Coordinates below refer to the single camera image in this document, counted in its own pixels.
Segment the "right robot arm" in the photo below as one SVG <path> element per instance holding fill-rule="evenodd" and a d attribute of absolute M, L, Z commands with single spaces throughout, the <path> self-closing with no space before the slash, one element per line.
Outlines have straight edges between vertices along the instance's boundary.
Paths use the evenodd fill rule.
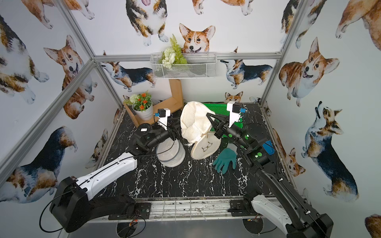
<path fill-rule="evenodd" d="M 253 210 L 264 215 L 283 231 L 288 238 L 329 238 L 333 221 L 327 214 L 319 214 L 295 190 L 282 172 L 276 159 L 264 147 L 269 140 L 260 124 L 251 123 L 242 129 L 230 123 L 229 116 L 208 113 L 215 135 L 227 136 L 244 155 L 248 165 L 277 198 L 280 206 L 264 195 L 254 196 L 250 204 Z"/>

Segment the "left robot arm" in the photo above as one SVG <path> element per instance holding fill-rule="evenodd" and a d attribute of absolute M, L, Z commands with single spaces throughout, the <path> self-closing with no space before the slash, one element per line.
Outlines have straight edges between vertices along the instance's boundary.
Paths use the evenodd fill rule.
<path fill-rule="evenodd" d="M 135 201 L 128 195 L 97 198 L 96 195 L 126 173 L 135 170 L 138 160 L 167 139 L 176 140 L 180 119 L 170 118 L 167 126 L 156 122 L 158 129 L 141 124 L 133 134 L 133 142 L 117 159 L 98 170 L 79 178 L 62 180 L 57 192 L 47 206 L 51 214 L 67 233 L 74 232 L 88 221 L 107 215 L 126 213 Z"/>

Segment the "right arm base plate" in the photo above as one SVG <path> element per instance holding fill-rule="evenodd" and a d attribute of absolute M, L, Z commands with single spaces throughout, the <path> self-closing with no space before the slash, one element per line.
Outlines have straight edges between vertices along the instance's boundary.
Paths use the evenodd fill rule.
<path fill-rule="evenodd" d="M 269 215 L 271 210 L 258 199 L 231 200 L 227 210 L 233 217 Z"/>

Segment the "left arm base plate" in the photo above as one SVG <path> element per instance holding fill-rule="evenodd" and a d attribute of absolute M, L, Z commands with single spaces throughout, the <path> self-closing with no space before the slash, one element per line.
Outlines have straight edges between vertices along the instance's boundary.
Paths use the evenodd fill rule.
<path fill-rule="evenodd" d="M 130 205 L 122 214 L 109 215 L 108 220 L 131 220 L 133 218 L 149 219 L 152 204 L 149 202 L 138 202 Z"/>

